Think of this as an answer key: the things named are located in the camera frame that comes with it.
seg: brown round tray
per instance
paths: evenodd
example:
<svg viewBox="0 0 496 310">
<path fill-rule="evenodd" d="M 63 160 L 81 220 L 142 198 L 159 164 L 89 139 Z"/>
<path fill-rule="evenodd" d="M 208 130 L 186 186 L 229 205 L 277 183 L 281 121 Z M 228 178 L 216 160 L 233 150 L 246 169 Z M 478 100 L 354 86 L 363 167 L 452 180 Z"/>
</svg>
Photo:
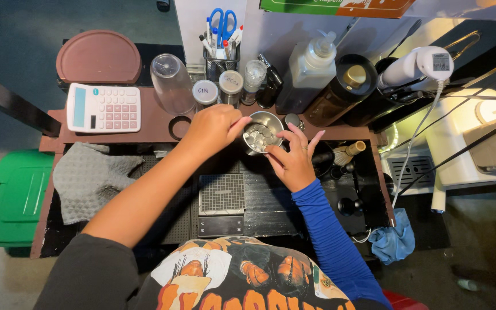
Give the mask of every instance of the brown round tray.
<svg viewBox="0 0 496 310">
<path fill-rule="evenodd" d="M 57 55 L 57 73 L 66 83 L 135 83 L 141 55 L 118 32 L 90 30 L 68 40 Z"/>
</svg>

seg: green bin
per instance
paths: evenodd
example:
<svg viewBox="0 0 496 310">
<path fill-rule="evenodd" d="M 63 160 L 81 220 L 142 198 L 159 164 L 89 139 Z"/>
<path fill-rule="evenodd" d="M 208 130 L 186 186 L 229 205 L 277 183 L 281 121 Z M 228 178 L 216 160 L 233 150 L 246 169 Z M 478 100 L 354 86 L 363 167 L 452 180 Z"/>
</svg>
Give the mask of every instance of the green bin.
<svg viewBox="0 0 496 310">
<path fill-rule="evenodd" d="M 31 247 L 54 154 L 21 150 L 0 160 L 0 247 Z"/>
</svg>

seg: hand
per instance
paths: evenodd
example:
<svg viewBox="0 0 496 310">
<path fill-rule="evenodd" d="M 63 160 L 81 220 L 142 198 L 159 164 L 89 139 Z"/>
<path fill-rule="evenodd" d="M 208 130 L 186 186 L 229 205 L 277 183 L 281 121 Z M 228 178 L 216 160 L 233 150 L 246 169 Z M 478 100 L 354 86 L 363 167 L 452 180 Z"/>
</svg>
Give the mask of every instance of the hand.
<svg viewBox="0 0 496 310">
<path fill-rule="evenodd" d="M 268 153 L 265 157 L 269 159 L 279 179 L 291 192 L 295 193 L 306 188 L 316 179 L 311 157 L 315 151 L 315 145 L 325 131 L 319 131 L 308 144 L 307 137 L 299 128 L 288 123 L 288 129 L 291 131 L 281 131 L 277 137 L 290 141 L 290 153 L 278 146 L 270 145 L 265 148 Z"/>
<path fill-rule="evenodd" d="M 232 105 L 216 104 L 195 114 L 179 145 L 206 160 L 231 144 L 251 121 Z"/>
</svg>

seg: glass shaker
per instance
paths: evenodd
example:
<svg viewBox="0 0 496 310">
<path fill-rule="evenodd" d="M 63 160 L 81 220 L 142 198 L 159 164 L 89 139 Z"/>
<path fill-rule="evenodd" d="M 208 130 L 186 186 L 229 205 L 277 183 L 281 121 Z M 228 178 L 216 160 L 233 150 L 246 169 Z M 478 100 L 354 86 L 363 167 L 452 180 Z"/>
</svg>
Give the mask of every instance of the glass shaker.
<svg viewBox="0 0 496 310">
<path fill-rule="evenodd" d="M 219 76 L 219 99 L 223 104 L 231 104 L 235 109 L 239 108 L 240 91 L 244 85 L 243 76 L 237 71 L 227 70 Z"/>
<path fill-rule="evenodd" d="M 240 95 L 240 100 L 245 105 L 252 105 L 256 102 L 256 93 L 265 79 L 267 66 L 259 60 L 250 60 L 246 64 L 244 71 L 244 87 Z"/>
<path fill-rule="evenodd" d="M 192 95 L 197 102 L 196 111 L 200 112 L 203 109 L 217 103 L 218 89 L 214 82 L 208 80 L 200 80 L 192 87 Z"/>
<path fill-rule="evenodd" d="M 192 82 L 185 65 L 172 54 L 152 60 L 150 77 L 163 109 L 171 115 L 185 115 L 195 107 Z"/>
</svg>

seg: plastic squeeze bottle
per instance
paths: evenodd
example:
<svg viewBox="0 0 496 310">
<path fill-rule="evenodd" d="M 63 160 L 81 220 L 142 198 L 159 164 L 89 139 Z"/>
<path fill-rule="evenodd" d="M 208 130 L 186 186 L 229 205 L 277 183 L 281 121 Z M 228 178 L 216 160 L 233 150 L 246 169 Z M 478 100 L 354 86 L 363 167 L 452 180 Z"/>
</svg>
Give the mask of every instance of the plastic squeeze bottle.
<svg viewBox="0 0 496 310">
<path fill-rule="evenodd" d="M 309 43 L 294 46 L 284 76 L 283 90 L 277 98 L 277 114 L 301 114 L 336 76 L 336 33 L 325 33 Z"/>
</svg>

